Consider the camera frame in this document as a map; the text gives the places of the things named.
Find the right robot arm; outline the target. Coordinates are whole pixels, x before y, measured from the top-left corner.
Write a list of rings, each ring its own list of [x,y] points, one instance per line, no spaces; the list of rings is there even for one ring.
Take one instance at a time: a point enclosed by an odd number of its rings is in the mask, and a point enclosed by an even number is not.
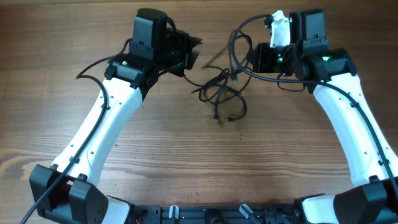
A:
[[[329,48],[321,9],[282,11],[263,17],[271,40],[259,44],[255,76],[295,75],[328,116],[344,150],[353,188],[298,201],[304,223],[396,223],[397,154],[378,126],[361,88],[358,70],[344,49]]]

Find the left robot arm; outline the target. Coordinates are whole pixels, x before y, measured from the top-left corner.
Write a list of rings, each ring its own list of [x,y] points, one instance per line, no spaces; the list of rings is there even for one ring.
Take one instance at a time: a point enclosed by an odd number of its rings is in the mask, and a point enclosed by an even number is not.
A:
[[[132,37],[120,52],[103,59],[100,93],[78,132],[50,166],[32,170],[30,213],[57,223],[139,223],[132,203],[98,189],[104,163],[159,77],[183,77],[193,67],[200,44],[200,38],[178,30],[165,12],[139,9]]]

